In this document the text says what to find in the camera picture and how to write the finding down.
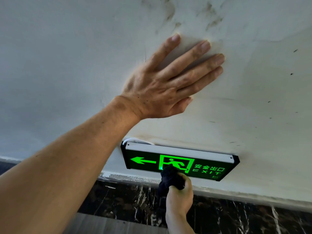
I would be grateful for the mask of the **person's left hand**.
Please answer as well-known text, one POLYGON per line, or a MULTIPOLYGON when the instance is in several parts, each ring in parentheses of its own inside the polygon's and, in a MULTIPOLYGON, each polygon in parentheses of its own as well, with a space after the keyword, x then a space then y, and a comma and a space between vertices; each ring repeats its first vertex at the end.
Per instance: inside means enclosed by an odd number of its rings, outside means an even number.
POLYGON ((130 77, 121 95, 116 97, 116 101, 122 104, 123 108, 132 111, 138 120, 166 118, 174 104, 193 96, 210 84, 206 80, 201 84, 184 89, 175 89, 169 86, 171 80, 187 72, 187 67, 200 59, 210 48, 211 44, 207 40, 203 40, 163 69, 144 71, 143 64, 130 77))

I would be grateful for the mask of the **person's right forearm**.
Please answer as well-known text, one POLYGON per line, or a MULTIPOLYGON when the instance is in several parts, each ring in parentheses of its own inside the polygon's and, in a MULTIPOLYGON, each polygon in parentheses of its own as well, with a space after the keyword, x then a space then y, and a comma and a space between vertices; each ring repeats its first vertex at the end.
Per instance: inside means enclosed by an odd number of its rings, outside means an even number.
POLYGON ((166 223, 169 234, 195 234, 183 212, 166 211, 166 223))

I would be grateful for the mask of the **person's left forearm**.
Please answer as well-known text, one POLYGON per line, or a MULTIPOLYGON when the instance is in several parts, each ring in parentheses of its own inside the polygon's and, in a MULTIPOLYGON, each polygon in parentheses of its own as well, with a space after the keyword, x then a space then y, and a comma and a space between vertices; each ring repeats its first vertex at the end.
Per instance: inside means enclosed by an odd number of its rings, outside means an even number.
POLYGON ((142 118, 142 97, 102 111, 0 176, 0 234, 61 234, 118 142, 142 118))

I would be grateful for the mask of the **black cleaning cloth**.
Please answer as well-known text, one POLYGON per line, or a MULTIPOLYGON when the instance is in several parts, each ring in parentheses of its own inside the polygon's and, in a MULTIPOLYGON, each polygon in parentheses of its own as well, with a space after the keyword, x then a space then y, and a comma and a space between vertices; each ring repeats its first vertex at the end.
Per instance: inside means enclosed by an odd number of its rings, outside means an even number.
POLYGON ((172 164, 166 166, 161 172, 161 182, 158 186, 158 203, 157 212, 165 215, 166 213, 166 197, 170 186, 175 186, 178 190, 185 187, 184 179, 178 174, 180 170, 172 164))

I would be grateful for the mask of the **green illuminated exit sign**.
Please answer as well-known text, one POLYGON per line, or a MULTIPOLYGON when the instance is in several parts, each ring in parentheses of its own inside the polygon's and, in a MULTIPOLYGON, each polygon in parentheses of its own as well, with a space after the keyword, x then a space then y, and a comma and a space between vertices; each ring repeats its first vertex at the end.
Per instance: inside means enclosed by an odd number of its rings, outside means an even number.
POLYGON ((172 165, 188 177, 221 181, 239 163, 236 155, 135 142, 120 146, 127 169, 161 173, 172 165))

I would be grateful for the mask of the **person's right hand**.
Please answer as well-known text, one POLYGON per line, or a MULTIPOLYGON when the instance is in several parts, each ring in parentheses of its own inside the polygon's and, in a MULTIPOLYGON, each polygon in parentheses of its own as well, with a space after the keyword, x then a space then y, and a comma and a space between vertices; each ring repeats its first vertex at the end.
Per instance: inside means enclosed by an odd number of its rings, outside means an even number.
POLYGON ((168 194, 166 211, 183 212, 187 215, 193 204, 193 194, 168 194))

